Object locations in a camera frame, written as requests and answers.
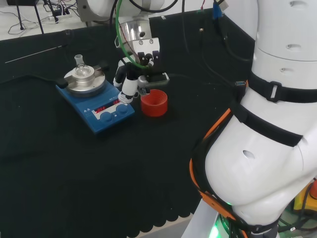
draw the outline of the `strap buckle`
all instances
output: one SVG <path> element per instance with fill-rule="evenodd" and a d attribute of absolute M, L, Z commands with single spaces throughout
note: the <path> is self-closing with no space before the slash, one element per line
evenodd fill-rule
<path fill-rule="evenodd" d="M 278 101 L 280 101 L 282 84 L 272 81 L 267 85 L 268 87 L 265 89 L 265 98 L 273 103 L 277 103 Z"/>

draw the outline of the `orange strap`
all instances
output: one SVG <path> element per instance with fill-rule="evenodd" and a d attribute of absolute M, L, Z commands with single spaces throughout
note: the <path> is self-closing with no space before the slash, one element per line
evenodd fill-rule
<path fill-rule="evenodd" d="M 206 139 L 211 133 L 213 133 L 217 127 L 227 118 L 227 116 L 231 113 L 231 110 L 228 109 L 220 118 L 219 120 L 210 128 L 210 130 L 207 132 L 207 134 L 204 136 L 204 139 Z M 189 171 L 190 171 L 190 177 L 192 178 L 192 181 L 194 184 L 199 188 L 196 179 L 194 177 L 194 171 L 193 171 L 193 161 L 190 160 L 189 163 Z M 213 196 L 208 196 L 206 193 L 203 193 L 199 191 L 200 195 L 203 198 L 203 201 L 207 203 L 210 207 L 212 207 L 214 210 L 216 210 L 218 213 L 220 213 L 225 218 L 231 218 L 232 220 L 236 221 L 235 217 L 228 212 L 218 201 L 216 198 L 213 198 Z M 245 231 L 242 231 L 242 234 L 245 238 L 248 238 Z"/>
<path fill-rule="evenodd" d="M 226 119 L 226 117 L 230 114 L 231 110 L 228 108 L 228 110 L 219 118 L 219 120 L 210 128 L 210 130 L 205 135 L 204 139 L 206 139 L 211 133 L 214 132 L 214 130 L 217 129 L 217 127 L 223 122 L 223 120 Z"/>

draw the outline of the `black tablecloth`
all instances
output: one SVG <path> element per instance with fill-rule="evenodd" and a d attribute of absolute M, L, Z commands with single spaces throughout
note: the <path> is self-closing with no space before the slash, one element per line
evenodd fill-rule
<path fill-rule="evenodd" d="M 231 58 L 212 28 L 210 11 L 186 14 L 193 57 L 201 61 L 199 28 L 205 28 L 209 65 L 231 81 L 246 80 L 250 64 Z M 93 135 L 48 79 L 85 62 L 110 64 L 118 53 L 105 26 L 0 42 L 0 232 L 4 238 L 135 237 L 194 213 L 200 197 L 188 165 L 195 143 L 227 109 L 230 91 L 198 67 L 184 50 L 181 16 L 151 19 L 171 82 L 166 115 L 152 119 L 133 102 L 134 117 Z M 254 43 L 227 20 L 230 44 L 251 56 Z M 51 47 L 67 47 L 4 64 Z"/>

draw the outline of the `green light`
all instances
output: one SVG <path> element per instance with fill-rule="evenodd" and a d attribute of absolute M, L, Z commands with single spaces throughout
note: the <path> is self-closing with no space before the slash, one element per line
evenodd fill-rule
<path fill-rule="evenodd" d="M 218 238 L 219 231 L 217 226 L 214 226 L 210 232 L 209 238 Z"/>

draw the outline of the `red plastic container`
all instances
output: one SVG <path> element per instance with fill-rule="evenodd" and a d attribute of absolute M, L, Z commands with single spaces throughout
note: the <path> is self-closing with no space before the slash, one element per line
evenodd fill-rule
<path fill-rule="evenodd" d="M 141 97 L 141 109 L 149 117 L 160 117 L 167 112 L 167 94 L 152 89 L 149 95 Z"/>

